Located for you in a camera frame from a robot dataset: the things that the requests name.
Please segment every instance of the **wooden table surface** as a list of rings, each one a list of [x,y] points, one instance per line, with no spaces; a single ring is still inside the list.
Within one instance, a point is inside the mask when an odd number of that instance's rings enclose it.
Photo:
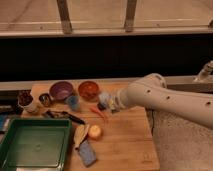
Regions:
[[[77,89],[80,82],[72,82]],[[116,92],[125,87],[128,82],[98,82],[101,91]],[[41,93],[48,93],[51,84],[35,84],[31,94],[39,104],[38,97]],[[66,104],[57,103],[51,106],[52,110],[68,111],[89,124],[98,124],[103,129],[103,137],[99,141],[89,139],[96,155],[97,162],[86,168],[77,152],[70,146],[65,163],[65,171],[156,171],[159,170],[159,161],[152,140],[152,135],[143,107],[134,107],[128,110],[108,115],[109,123],[104,123],[97,114],[89,111],[90,105],[96,103],[85,102],[80,99],[81,112],[73,112]],[[42,107],[39,113],[48,108]]]

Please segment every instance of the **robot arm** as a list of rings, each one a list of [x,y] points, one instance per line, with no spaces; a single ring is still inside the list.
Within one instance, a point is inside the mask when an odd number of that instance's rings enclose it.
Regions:
[[[113,99],[118,109],[143,106],[164,110],[213,129],[213,95],[169,90],[159,74],[130,83]]]

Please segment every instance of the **green plastic tray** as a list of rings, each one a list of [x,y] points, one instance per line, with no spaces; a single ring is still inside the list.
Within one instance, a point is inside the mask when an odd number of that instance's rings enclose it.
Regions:
[[[14,119],[0,145],[0,170],[62,171],[69,119]]]

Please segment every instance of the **sponge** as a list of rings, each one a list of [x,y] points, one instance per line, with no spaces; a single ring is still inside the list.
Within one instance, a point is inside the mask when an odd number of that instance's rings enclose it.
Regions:
[[[89,167],[97,160],[96,154],[87,140],[83,141],[79,146],[78,154],[86,167]]]

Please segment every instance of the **red object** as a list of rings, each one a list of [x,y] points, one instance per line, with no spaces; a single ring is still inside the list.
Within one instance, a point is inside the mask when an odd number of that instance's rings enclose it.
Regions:
[[[93,81],[84,81],[78,87],[78,92],[85,100],[93,100],[99,94],[99,86]]]
[[[89,109],[92,112],[98,114],[100,117],[102,117],[104,122],[107,122],[107,123],[109,122],[108,118],[107,118],[107,115],[105,113],[101,112],[96,106],[91,106],[91,107],[89,107]]]
[[[49,93],[55,100],[64,100],[73,93],[72,84],[67,81],[59,81],[50,87]]]

